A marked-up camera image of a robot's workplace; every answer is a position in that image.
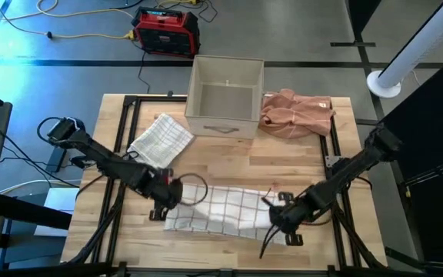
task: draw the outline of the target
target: wooden storage box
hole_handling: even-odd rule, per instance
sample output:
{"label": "wooden storage box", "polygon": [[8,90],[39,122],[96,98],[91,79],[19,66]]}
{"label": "wooden storage box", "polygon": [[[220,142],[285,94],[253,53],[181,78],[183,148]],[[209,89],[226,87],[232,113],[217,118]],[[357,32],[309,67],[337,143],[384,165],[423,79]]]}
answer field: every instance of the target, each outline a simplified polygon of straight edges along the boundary
{"label": "wooden storage box", "polygon": [[261,59],[196,55],[185,106],[191,133],[253,139],[263,84]]}

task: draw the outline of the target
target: cloth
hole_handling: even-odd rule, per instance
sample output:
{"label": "cloth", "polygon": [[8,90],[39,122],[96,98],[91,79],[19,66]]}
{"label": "cloth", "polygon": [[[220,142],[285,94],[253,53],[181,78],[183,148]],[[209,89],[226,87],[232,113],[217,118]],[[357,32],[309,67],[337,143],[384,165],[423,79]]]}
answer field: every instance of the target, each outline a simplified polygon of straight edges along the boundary
{"label": "cloth", "polygon": [[[204,194],[203,185],[185,183],[182,201],[193,203]],[[179,204],[169,211],[164,229],[235,235],[262,241],[271,227],[269,207],[261,200],[266,194],[252,189],[209,185],[203,202],[194,206]],[[266,199],[274,205],[284,204],[274,192],[269,192]],[[272,242],[285,245],[285,234],[278,232]]]}
{"label": "cloth", "polygon": [[327,135],[334,114],[330,97],[300,96],[285,88],[265,98],[259,128],[283,139],[301,138],[313,132]]}
{"label": "cloth", "polygon": [[145,132],[129,146],[128,152],[136,152],[136,162],[156,168],[166,168],[194,138],[172,117],[162,113]]}

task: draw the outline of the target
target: gray floor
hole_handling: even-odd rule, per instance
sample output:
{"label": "gray floor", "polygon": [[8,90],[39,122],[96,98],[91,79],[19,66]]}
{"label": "gray floor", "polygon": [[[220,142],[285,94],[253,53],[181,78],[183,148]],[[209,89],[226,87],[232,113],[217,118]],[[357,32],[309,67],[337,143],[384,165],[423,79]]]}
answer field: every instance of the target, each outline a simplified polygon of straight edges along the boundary
{"label": "gray floor", "polygon": [[[13,0],[8,17],[35,12],[35,2]],[[356,48],[332,48],[329,42],[352,42],[353,35],[344,0],[212,0],[218,17],[211,23],[200,21],[201,53],[263,58],[267,61],[360,62]],[[364,41],[376,42],[367,48],[371,62],[389,62],[442,0],[383,1],[363,32]],[[57,14],[109,8],[123,0],[61,0]],[[49,7],[46,0],[44,7]],[[144,6],[153,6],[145,0]],[[124,35],[130,18],[118,12],[72,18],[49,18],[44,15],[14,23],[22,28],[75,35],[103,32]],[[19,32],[7,22],[0,24],[0,58],[42,60],[139,60],[142,51],[131,42],[105,38],[55,39]],[[146,55],[145,60],[184,60],[160,55]],[[426,62],[443,62],[443,43]],[[190,68],[143,69],[142,78],[152,86],[151,93],[172,90],[183,94],[188,88]],[[420,83],[435,73],[434,69],[416,70]],[[33,159],[47,161],[52,147],[38,140],[36,125],[48,116],[81,118],[93,131],[102,96],[105,93],[145,93],[135,67],[68,67],[0,65],[0,98],[14,105],[8,135]],[[389,113],[418,87],[413,74],[403,81],[403,91],[393,99],[382,99]],[[302,95],[351,97],[357,118],[376,119],[365,74],[360,68],[266,68],[265,89],[278,91],[293,88]],[[359,127],[361,139],[368,132]],[[42,177],[32,168],[18,167],[8,161],[0,166],[0,189]],[[66,169],[58,176],[80,179],[77,169]],[[378,165],[370,172],[375,184],[373,196],[381,234],[386,246],[416,256],[408,225],[388,165]],[[19,195],[43,192],[46,184],[35,184],[16,192]],[[390,265],[405,267],[395,261]]]}

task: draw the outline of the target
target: red power station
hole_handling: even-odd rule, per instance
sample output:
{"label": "red power station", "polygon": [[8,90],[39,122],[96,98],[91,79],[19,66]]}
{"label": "red power station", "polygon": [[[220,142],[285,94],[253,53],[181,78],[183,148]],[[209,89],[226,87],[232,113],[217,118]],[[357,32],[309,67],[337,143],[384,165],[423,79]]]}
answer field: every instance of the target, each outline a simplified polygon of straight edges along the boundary
{"label": "red power station", "polygon": [[131,23],[147,53],[187,58],[198,54],[198,18],[191,12],[140,7]]}

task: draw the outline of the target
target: wooden table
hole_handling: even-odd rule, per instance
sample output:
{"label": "wooden table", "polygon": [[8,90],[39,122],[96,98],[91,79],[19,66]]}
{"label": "wooden table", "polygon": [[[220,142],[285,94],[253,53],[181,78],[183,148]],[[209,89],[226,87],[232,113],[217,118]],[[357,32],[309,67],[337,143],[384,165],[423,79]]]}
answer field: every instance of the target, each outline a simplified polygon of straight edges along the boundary
{"label": "wooden table", "polygon": [[[93,138],[110,149],[114,147],[124,97],[104,95],[102,100]],[[361,146],[350,99],[332,98],[332,105],[336,111],[335,123],[341,154],[351,157],[360,151]],[[168,113],[188,128],[183,116],[184,109],[183,102],[143,102],[136,137],[162,112]],[[123,152],[132,117],[132,108],[129,110]],[[267,191],[273,184],[279,184],[281,190],[299,193],[310,184],[325,179],[317,135],[290,140],[276,138],[260,130],[254,140],[196,137],[174,160],[173,168],[175,175],[196,172],[204,176],[209,185],[262,191]],[[97,176],[95,170],[87,170],[82,183]],[[74,257],[96,230],[105,183],[103,179],[79,196],[62,255],[63,261]],[[349,196],[358,234],[378,260],[385,264],[384,246],[369,186],[357,180],[352,183]],[[302,226],[299,232],[303,235],[304,246],[271,244],[263,259],[259,259],[260,241],[205,233],[162,231],[163,222],[148,220],[152,207],[152,200],[144,199],[127,189],[115,249],[115,264],[126,261],[128,267],[160,269],[326,270],[327,265],[338,266],[332,224]],[[101,261],[105,260],[109,231],[104,236]],[[351,265],[348,237],[344,229],[342,233],[347,262]]]}

